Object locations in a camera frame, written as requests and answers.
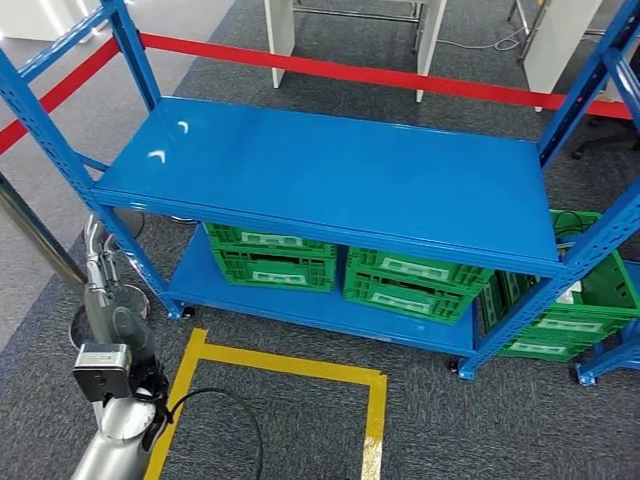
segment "red barrier rope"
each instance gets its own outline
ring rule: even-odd
[[[558,110],[565,99],[564,95],[558,94],[535,93],[516,88],[498,87],[451,78],[424,77],[415,73],[384,70],[381,68],[342,65],[324,60],[289,57],[245,48],[165,37],[151,33],[141,33],[140,39],[143,45],[146,47],[158,50],[185,53],[226,62],[242,63],[256,67],[282,68],[291,72],[336,80],[348,80],[385,87],[406,88],[409,90],[424,90],[429,93],[454,95],[457,97],[508,103],[525,107],[542,107],[547,110]],[[624,104],[618,102],[592,102],[587,113],[602,117],[631,118]]]
[[[45,94],[40,99],[40,104],[45,112],[51,113],[119,51],[115,39],[111,37],[55,87]],[[26,133],[26,130],[18,120],[14,120],[5,127],[0,131],[0,155],[12,147],[24,136],[25,133]]]

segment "lower shelf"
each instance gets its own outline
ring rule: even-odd
[[[168,290],[176,300],[452,355],[474,354],[472,306],[450,326],[346,302],[337,289],[315,293],[229,285],[211,258],[202,225],[195,229]]]

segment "shelf top surface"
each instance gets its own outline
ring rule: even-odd
[[[520,140],[163,98],[97,189],[557,261]]]

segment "caster wheel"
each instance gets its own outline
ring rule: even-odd
[[[189,320],[189,318],[193,318],[195,316],[195,309],[193,307],[184,307],[184,310],[182,311],[180,318],[183,320]]]
[[[578,379],[578,372],[576,369],[575,365],[573,365],[573,364],[569,365],[567,372],[569,374],[569,378],[572,382],[580,384],[580,380]]]
[[[454,358],[454,359],[449,360],[449,363],[447,364],[447,368],[450,372],[453,373],[454,375],[457,375],[458,374],[458,359]]]

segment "shelf upright post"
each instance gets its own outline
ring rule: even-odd
[[[475,346],[475,355],[457,364],[460,378],[471,380],[475,369],[546,310],[574,283],[583,278],[640,228],[640,177],[634,180],[602,218],[580,237],[562,259],[565,268],[531,288]]]
[[[91,191],[93,179],[62,133],[47,115],[29,85],[0,49],[0,96],[89,209],[96,212],[129,261],[168,310],[179,318],[183,304],[166,295],[167,284],[112,208],[100,205]]]
[[[638,368],[640,362],[640,335],[635,335],[621,342],[620,345],[602,353],[589,362],[578,364],[576,373],[578,382],[585,387],[595,385],[601,375],[616,368]]]
[[[587,60],[578,79],[567,95],[538,142],[540,167],[551,160],[573,132],[609,74],[605,60],[614,52],[623,53],[640,30],[640,0],[625,0],[607,32]],[[628,89],[632,97],[637,88]],[[640,99],[631,98],[640,102]],[[501,322],[480,340],[475,355],[457,362],[460,378],[472,379],[475,370],[501,350],[518,333],[546,310],[574,283],[583,278],[611,251],[633,235],[640,227],[640,178],[635,178],[600,220],[580,236],[562,259],[564,268],[552,278],[545,278],[520,299]]]
[[[553,115],[542,134],[538,142],[540,166],[545,168],[550,165],[553,157],[584,115],[589,104],[607,81],[610,72],[605,63],[606,55],[611,51],[624,54],[638,31],[640,0],[625,0],[574,82],[560,109]]]
[[[147,110],[150,112],[155,108],[160,101],[160,89],[127,6],[123,0],[100,0],[100,3],[105,9],[115,9],[109,18],[113,36],[125,55]]]

